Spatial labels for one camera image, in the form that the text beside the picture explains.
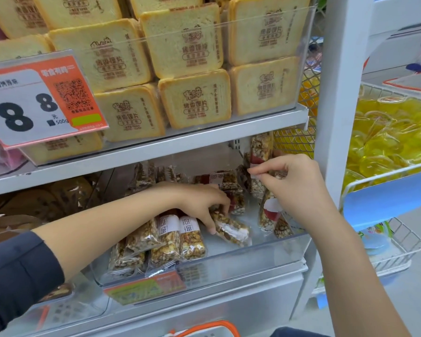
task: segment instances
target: person's left hand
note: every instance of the person's left hand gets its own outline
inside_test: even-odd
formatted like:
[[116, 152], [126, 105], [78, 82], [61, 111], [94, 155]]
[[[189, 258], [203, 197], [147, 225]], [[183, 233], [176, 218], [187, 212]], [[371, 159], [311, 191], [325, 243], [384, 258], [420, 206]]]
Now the person's left hand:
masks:
[[153, 188], [162, 188], [163, 191], [169, 192], [175, 199], [174, 208], [201, 220], [211, 234], [215, 234], [216, 230], [209, 214], [209, 207], [222, 205], [223, 212], [227, 215], [231, 205], [231, 200], [218, 188], [218, 185], [161, 182]]

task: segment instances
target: price number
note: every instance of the price number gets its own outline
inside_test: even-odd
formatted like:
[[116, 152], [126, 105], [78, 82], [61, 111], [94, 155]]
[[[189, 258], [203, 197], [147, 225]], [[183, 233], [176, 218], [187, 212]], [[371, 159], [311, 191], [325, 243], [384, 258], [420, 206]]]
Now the price number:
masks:
[[[45, 112], [53, 112], [59, 108], [53, 98], [46, 93], [38, 94], [36, 101]], [[13, 131], [25, 132], [34, 127], [31, 118], [24, 116], [22, 107], [16, 103], [0, 103], [0, 117], [5, 119], [6, 126]]]

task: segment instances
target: white sticker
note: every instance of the white sticker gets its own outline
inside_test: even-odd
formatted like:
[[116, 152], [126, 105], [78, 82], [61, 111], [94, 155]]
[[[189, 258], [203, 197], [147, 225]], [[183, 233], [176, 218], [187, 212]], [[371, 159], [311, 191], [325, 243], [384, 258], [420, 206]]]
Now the white sticker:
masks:
[[266, 200], [264, 203], [264, 209], [273, 213], [279, 213], [284, 210], [282, 209], [281, 204], [279, 204], [277, 198], [269, 198]]
[[[260, 165], [260, 164], [250, 163], [250, 168], [257, 167], [258, 165]], [[259, 176], [257, 176], [257, 175], [251, 175], [251, 178], [254, 178], [254, 179], [258, 180], [259, 179]]]
[[180, 221], [181, 221], [181, 234], [200, 230], [198, 221], [194, 217], [183, 216], [180, 219]]
[[218, 184], [218, 187], [221, 188], [223, 184], [223, 173], [215, 173], [215, 174], [209, 174], [209, 184]]
[[159, 235], [181, 231], [180, 220], [176, 215], [165, 215], [159, 218]]
[[0, 141], [15, 146], [78, 132], [65, 117], [38, 72], [0, 75]]

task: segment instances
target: qr code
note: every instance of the qr code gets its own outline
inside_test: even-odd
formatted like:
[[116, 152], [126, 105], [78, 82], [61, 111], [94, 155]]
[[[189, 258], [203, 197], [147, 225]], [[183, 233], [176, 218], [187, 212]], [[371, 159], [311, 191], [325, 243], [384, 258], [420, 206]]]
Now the qr code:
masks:
[[56, 90], [72, 112], [84, 112], [93, 109], [84, 83], [81, 79], [55, 83]]

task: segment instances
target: price tag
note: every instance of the price tag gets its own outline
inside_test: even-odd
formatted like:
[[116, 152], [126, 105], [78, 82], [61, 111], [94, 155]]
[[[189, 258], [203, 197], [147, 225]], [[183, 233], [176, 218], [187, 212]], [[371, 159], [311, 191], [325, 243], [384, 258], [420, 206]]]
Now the price tag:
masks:
[[178, 272], [170, 271], [151, 278], [107, 288], [104, 289], [104, 292], [116, 302], [128, 305], [173, 294], [186, 288]]
[[0, 142], [6, 150], [108, 127], [71, 53], [0, 64]]

